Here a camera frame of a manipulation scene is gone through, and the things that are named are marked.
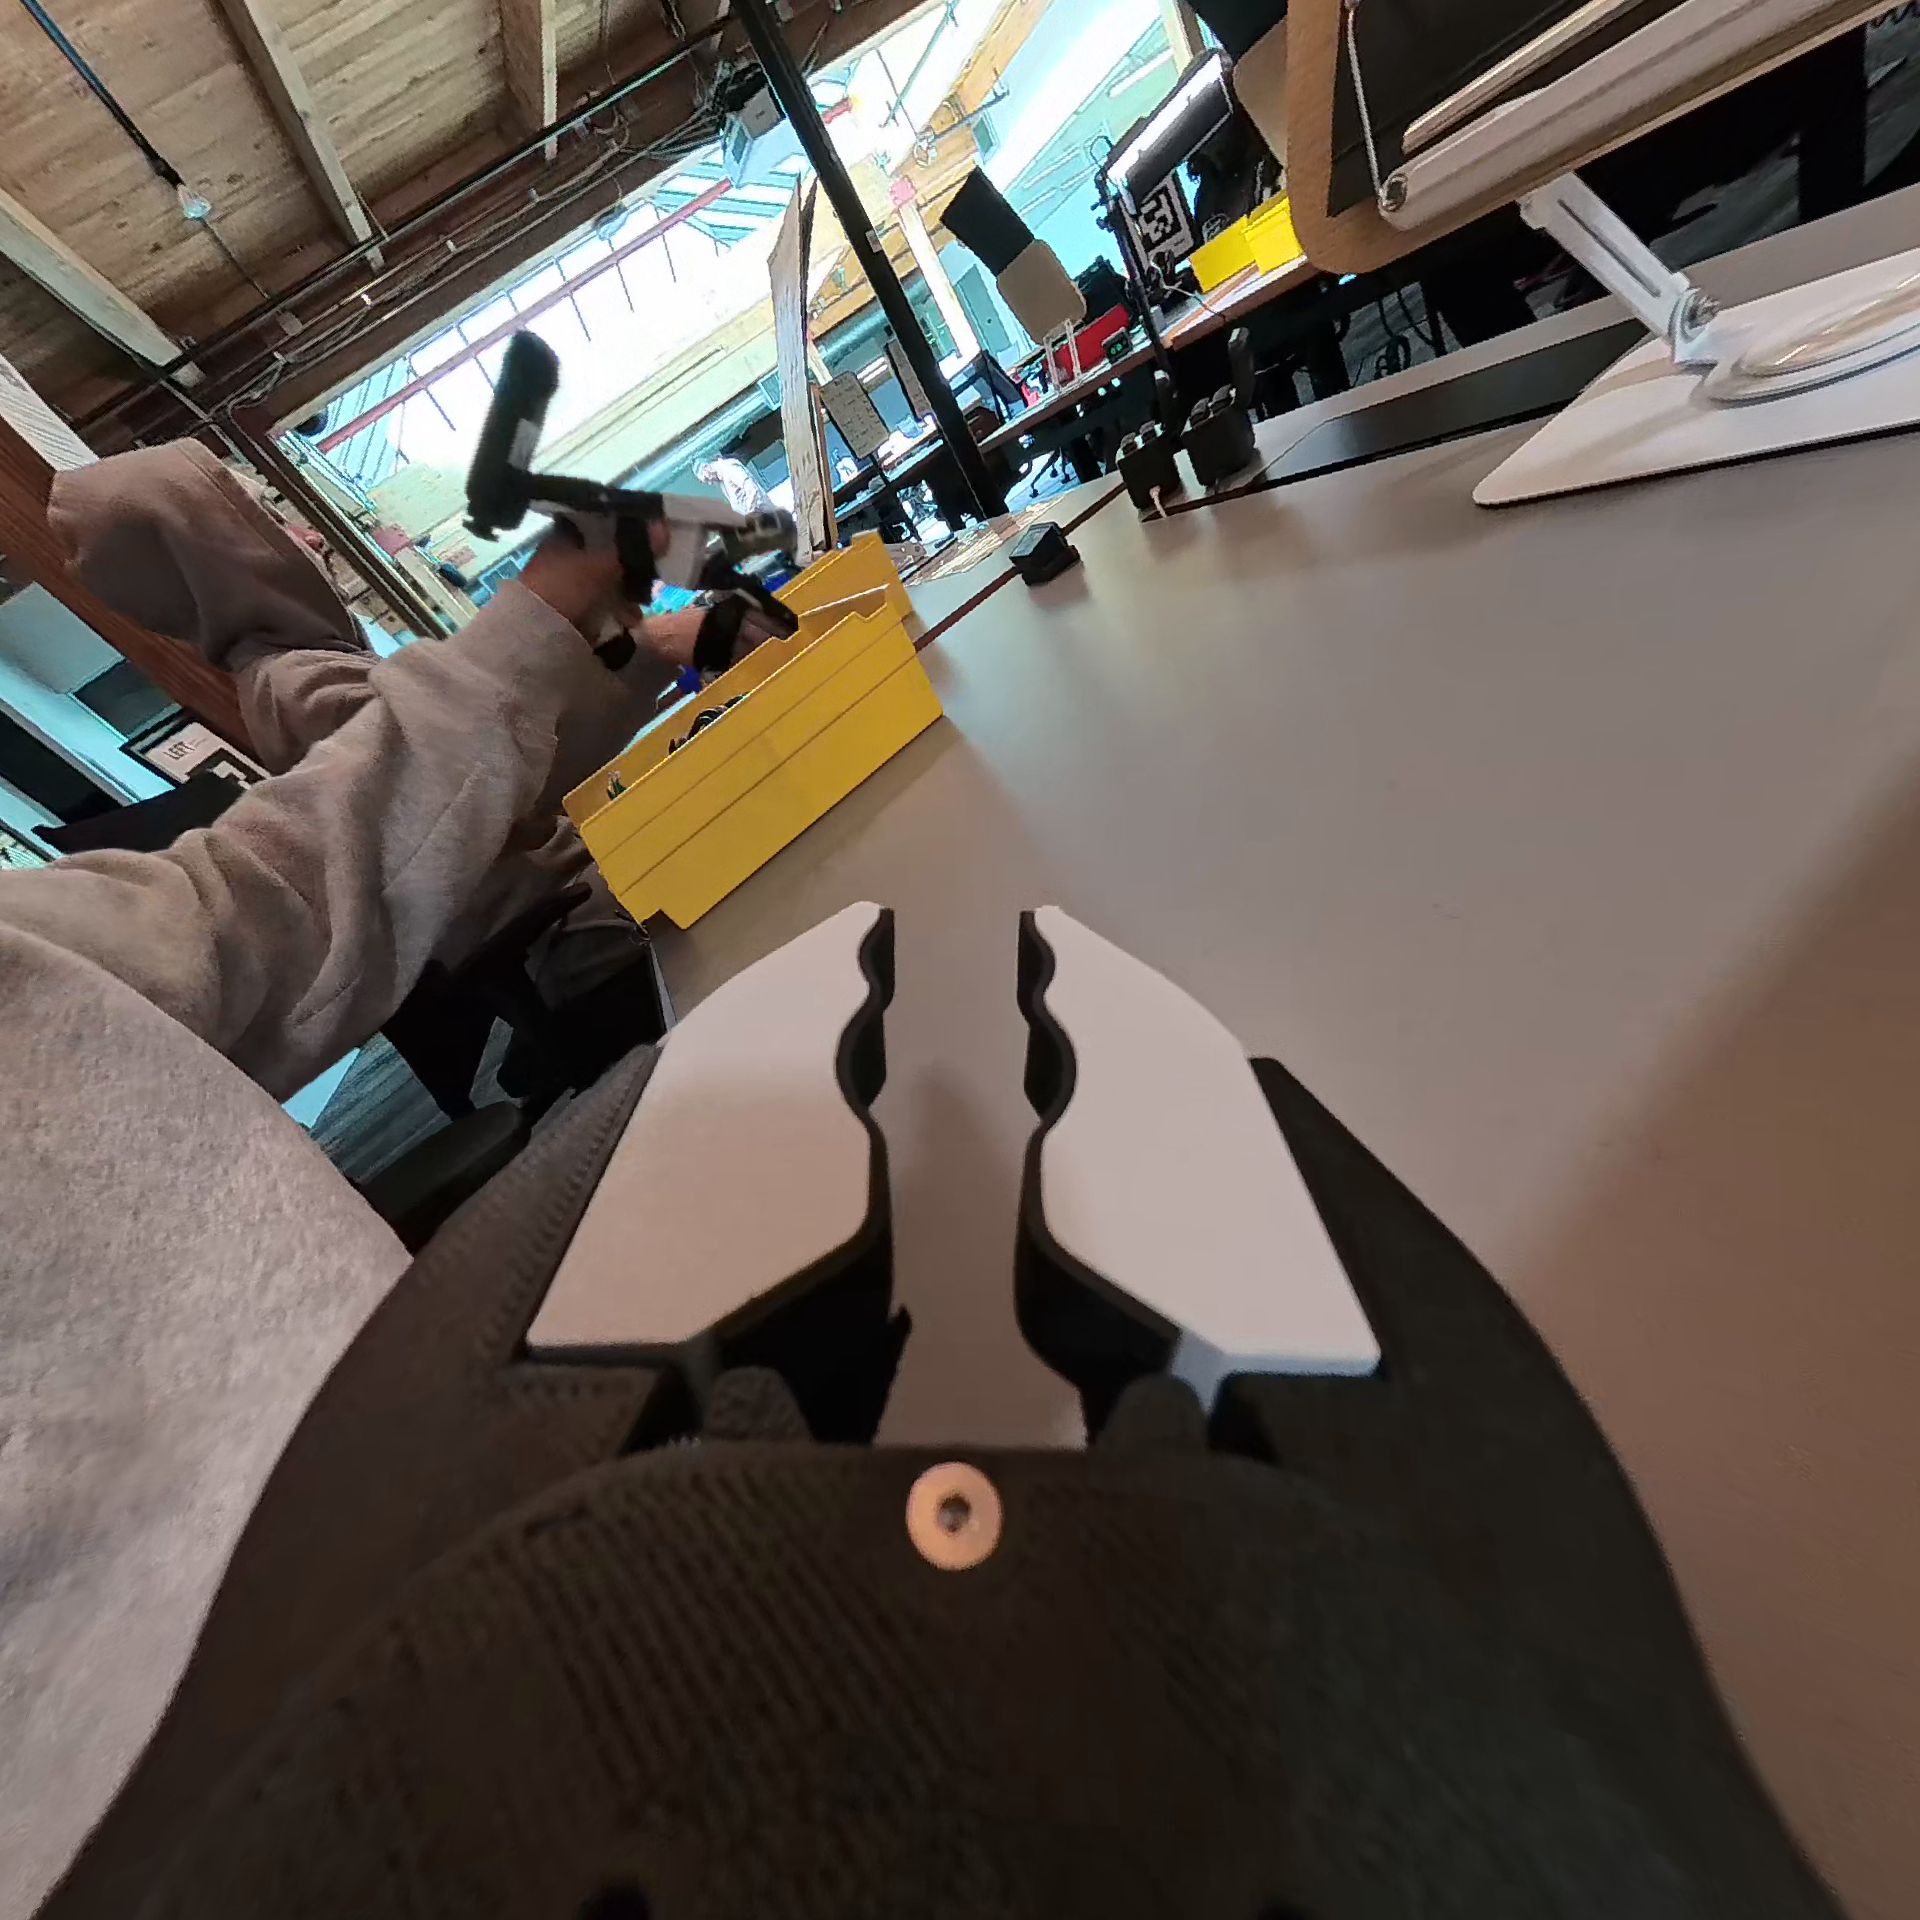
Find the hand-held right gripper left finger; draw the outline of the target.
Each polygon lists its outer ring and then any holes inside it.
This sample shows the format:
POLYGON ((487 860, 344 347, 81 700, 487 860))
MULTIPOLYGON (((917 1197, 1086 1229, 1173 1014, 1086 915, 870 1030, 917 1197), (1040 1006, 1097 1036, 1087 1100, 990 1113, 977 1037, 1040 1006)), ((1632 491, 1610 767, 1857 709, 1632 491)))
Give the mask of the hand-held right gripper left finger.
POLYGON ((905 1346, 872 1101, 896 916, 853 903, 678 1019, 522 1334, 705 1405, 774 1373, 815 1438, 874 1438, 905 1346))

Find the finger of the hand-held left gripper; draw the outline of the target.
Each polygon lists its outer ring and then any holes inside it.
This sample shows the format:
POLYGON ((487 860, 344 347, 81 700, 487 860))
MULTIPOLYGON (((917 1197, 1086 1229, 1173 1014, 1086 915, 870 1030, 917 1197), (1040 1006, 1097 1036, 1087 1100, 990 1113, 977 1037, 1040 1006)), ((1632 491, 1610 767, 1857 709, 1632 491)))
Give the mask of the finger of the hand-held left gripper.
POLYGON ((659 582, 697 590, 762 554, 793 555, 791 511, 739 511, 725 499, 659 499, 659 582))

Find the yellow plastic bin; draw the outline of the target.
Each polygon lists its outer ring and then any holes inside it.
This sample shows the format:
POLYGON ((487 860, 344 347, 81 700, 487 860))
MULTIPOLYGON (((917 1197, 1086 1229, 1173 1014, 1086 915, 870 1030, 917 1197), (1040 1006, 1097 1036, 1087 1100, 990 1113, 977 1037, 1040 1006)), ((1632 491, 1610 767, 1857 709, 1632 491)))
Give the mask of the yellow plastic bin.
POLYGON ((762 642, 566 793, 634 922, 689 927, 941 718, 905 603, 865 591, 834 613, 762 642))
POLYGON ((896 559, 877 532, 854 534, 847 546, 805 564, 774 590, 774 598, 800 622, 831 623, 837 618, 880 610, 896 618, 913 613, 896 559))

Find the person's left forearm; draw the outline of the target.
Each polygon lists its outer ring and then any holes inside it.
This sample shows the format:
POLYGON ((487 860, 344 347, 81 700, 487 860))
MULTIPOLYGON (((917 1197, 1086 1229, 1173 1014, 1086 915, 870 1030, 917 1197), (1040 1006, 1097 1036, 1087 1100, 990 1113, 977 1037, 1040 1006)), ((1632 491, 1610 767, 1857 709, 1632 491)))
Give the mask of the person's left forearm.
POLYGON ((178 1094, 213 1058, 287 1098, 415 986, 517 833, 624 734, 621 684, 513 586, 376 663, 298 763, 158 853, 3 875, 3 1125, 81 1084, 178 1094))

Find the grey desk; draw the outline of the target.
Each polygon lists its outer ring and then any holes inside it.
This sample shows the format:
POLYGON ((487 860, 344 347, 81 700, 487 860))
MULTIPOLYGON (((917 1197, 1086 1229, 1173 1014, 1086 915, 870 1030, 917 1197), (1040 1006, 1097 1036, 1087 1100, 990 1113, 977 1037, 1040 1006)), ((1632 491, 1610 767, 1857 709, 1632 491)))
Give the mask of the grey desk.
POLYGON ((1010 1299, 1016 915, 1279 1061, 1598 1412, 1854 1916, 1914 1916, 1914 434, 1483 509, 1522 430, 1139 523, 687 933, 898 924, 887 1434, 1065 1439, 1010 1299))

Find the black desk mat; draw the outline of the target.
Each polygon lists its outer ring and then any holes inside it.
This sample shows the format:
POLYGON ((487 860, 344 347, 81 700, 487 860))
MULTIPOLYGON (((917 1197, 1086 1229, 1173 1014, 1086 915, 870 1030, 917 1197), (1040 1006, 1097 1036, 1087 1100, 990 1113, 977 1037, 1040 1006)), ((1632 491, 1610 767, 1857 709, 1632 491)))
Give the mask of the black desk mat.
POLYGON ((1230 485, 1184 493, 1165 517, 1549 419, 1642 340, 1638 323, 1615 321, 1418 391, 1371 399, 1302 431, 1279 455, 1256 462, 1230 485))

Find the person's left hand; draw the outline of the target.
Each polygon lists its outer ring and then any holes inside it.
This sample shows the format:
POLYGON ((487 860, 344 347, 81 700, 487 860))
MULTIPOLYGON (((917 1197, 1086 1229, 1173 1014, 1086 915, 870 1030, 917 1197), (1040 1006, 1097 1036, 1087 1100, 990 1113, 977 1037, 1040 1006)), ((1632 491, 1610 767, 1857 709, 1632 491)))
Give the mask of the person's left hand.
POLYGON ((519 582, 583 635, 608 673, 633 665, 640 609, 609 539, 592 541, 560 522, 527 558, 519 582))

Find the leaning wooden board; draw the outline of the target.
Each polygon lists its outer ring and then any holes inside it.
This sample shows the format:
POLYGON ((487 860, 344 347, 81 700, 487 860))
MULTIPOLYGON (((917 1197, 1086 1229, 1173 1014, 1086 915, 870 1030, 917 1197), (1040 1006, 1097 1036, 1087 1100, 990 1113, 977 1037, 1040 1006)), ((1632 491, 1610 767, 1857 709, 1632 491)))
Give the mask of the leaning wooden board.
POLYGON ((809 564, 834 549, 831 469, 825 443, 825 406, 815 398, 809 356, 809 238, 818 197, 813 173, 793 182, 791 199, 767 255, 774 323, 776 412, 791 511, 798 526, 798 563, 809 564))

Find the black office chair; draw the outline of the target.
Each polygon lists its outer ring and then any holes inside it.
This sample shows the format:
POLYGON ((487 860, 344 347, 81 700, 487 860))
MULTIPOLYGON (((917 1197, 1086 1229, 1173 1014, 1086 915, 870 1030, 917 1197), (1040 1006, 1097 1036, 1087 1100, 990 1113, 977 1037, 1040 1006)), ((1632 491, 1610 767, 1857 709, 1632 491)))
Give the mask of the black office chair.
POLYGON ((458 966, 426 964, 382 1036, 446 1122, 355 1183, 409 1253, 423 1250, 529 1142, 541 1115, 659 1043, 664 989, 646 934, 626 924, 616 966, 560 1004, 537 947, 589 898, 583 883, 517 915, 458 966))

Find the black steel pole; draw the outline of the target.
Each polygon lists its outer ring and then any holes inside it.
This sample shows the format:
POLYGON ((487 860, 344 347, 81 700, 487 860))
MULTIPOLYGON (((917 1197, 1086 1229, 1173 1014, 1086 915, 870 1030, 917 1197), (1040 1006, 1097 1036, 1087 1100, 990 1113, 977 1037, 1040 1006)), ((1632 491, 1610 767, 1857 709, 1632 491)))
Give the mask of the black steel pole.
POLYGON ((933 419, 941 430, 945 458, 958 473, 961 491, 967 493, 971 517, 975 522, 990 522, 1002 515, 1002 487, 993 482, 986 460, 971 437, 961 405, 953 396, 953 387, 941 373, 939 356, 934 354, 929 338, 925 335, 925 329, 920 326, 920 321, 874 235, 877 229, 872 218, 867 214, 838 150, 831 143, 822 111, 810 97, 806 74, 793 57, 776 13, 762 3, 731 3, 729 17, 747 35, 766 83, 771 90, 785 121, 794 131, 819 190, 826 195, 826 202, 842 226, 854 263, 865 277, 907 365, 911 365, 917 381, 929 402, 933 419))

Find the fiducial marker poster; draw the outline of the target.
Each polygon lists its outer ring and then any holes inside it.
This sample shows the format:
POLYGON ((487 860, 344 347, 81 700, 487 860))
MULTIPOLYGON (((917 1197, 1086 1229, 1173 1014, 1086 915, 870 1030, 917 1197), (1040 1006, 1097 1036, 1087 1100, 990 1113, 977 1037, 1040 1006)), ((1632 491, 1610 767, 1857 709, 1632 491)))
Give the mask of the fiducial marker poster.
POLYGON ((183 710, 163 715, 126 741, 123 755, 171 787, 197 777, 246 787, 270 777, 246 751, 183 710))

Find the white paper sign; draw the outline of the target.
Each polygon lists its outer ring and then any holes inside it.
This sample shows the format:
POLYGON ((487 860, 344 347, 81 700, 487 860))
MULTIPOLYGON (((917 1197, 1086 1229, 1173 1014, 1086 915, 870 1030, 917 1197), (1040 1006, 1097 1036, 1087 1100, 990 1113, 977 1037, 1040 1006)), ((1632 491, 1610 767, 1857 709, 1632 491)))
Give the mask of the white paper sign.
POLYGON ((65 473, 98 462, 98 452, 85 443, 67 420, 59 419, 3 354, 0 359, 0 381, 2 419, 51 471, 65 473))

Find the person's grey hoodie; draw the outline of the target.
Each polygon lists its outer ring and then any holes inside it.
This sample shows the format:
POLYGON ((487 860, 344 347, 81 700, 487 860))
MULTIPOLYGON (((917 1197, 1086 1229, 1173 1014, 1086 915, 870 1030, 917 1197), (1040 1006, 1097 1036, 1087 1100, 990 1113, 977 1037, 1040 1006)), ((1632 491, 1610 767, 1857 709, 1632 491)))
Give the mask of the person's grey hoodie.
POLYGON ((283 1100, 385 1009, 3 885, 3 1916, 126 1788, 291 1431, 407 1257, 283 1100))

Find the small yellow bin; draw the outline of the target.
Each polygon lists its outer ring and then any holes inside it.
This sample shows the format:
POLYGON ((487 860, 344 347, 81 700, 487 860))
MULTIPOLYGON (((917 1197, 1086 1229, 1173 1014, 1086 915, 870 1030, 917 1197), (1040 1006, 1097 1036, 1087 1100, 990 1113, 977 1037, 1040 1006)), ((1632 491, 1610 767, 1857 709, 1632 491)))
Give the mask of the small yellow bin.
POLYGON ((1190 277, 1201 295, 1227 285, 1240 275, 1282 273, 1305 260, 1291 222, 1287 193, 1278 193, 1189 255, 1190 277))

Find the white screen stand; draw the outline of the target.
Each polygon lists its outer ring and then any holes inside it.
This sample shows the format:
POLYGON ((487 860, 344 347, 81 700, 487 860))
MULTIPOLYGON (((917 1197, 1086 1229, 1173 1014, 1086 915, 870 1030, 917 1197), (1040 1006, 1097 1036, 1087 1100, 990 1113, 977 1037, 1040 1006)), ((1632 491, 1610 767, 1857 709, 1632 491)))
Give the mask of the white screen stand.
POLYGON ((1520 202, 1648 329, 1486 475, 1483 509, 1870 441, 1917 426, 1917 251, 1719 305, 1578 175, 1520 202))

